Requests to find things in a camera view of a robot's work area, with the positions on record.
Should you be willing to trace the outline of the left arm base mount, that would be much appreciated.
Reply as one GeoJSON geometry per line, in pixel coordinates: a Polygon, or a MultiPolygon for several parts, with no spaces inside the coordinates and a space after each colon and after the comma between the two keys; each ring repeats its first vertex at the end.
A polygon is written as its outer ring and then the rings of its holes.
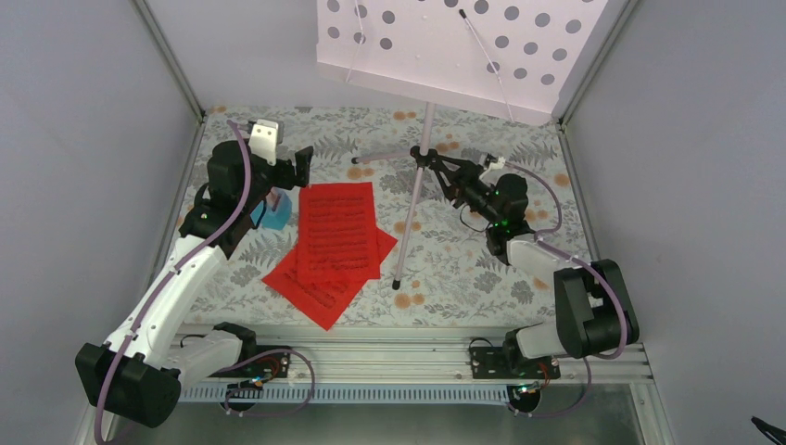
{"type": "MultiPolygon", "coordinates": [[[[260,346],[257,343],[256,333],[238,324],[222,322],[220,324],[215,324],[213,329],[235,335],[240,339],[241,347],[237,359],[238,362],[244,362],[247,359],[269,350],[285,348],[285,346],[260,346]]],[[[247,363],[232,371],[215,373],[214,376],[240,377],[241,381],[239,383],[229,384],[227,386],[227,391],[243,388],[244,391],[233,395],[232,399],[249,400],[254,389],[263,389],[266,383],[276,378],[287,377],[289,361],[289,352],[276,352],[265,357],[257,358],[253,362],[247,363]]]]}

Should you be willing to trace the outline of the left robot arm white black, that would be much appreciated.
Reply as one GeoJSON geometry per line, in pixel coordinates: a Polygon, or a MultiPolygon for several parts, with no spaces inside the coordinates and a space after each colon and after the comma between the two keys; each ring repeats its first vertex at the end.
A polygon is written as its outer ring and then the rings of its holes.
{"type": "Polygon", "coordinates": [[[158,277],[122,324],[100,345],[84,344],[75,366],[90,404],[142,426],[160,426],[183,390],[209,376],[250,373],[258,362],[255,333],[216,324],[193,343],[171,350],[197,293],[260,226],[265,198],[275,189],[310,182],[311,146],[274,164],[244,139],[216,145],[208,180],[194,197],[158,277]]]}

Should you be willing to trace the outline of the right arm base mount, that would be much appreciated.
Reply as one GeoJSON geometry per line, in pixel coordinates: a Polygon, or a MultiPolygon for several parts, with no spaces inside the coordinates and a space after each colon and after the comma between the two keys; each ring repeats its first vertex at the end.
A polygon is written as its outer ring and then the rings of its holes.
{"type": "Polygon", "coordinates": [[[505,389],[507,404],[513,413],[533,413],[540,404],[543,389],[562,376],[556,358],[526,359],[481,337],[470,341],[468,355],[473,379],[514,380],[505,389]]]}

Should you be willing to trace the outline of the red sheet music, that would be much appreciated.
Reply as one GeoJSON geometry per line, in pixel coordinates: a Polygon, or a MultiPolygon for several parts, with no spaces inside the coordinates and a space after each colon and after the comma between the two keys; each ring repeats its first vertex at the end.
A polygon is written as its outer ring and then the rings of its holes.
{"type": "Polygon", "coordinates": [[[380,277],[373,186],[315,184],[298,199],[298,279],[307,284],[380,277]]]}
{"type": "Polygon", "coordinates": [[[310,232],[262,282],[324,330],[336,323],[397,244],[377,228],[362,235],[310,232]]]}

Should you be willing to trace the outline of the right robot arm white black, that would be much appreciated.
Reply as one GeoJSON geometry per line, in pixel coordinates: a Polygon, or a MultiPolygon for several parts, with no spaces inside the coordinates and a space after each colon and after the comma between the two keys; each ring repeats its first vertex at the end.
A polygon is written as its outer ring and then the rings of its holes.
{"type": "Polygon", "coordinates": [[[517,328],[506,335],[501,355],[504,370],[524,377],[545,357],[619,357],[640,335],[619,265],[611,260],[586,262],[547,243],[546,235],[561,226],[537,231],[525,216],[527,181],[538,176],[513,166],[494,185],[484,180],[486,173],[506,165],[504,159],[493,156],[476,163],[446,157],[436,150],[430,150],[425,160],[448,201],[487,221],[490,255],[539,279],[553,293],[553,321],[517,328]]]}

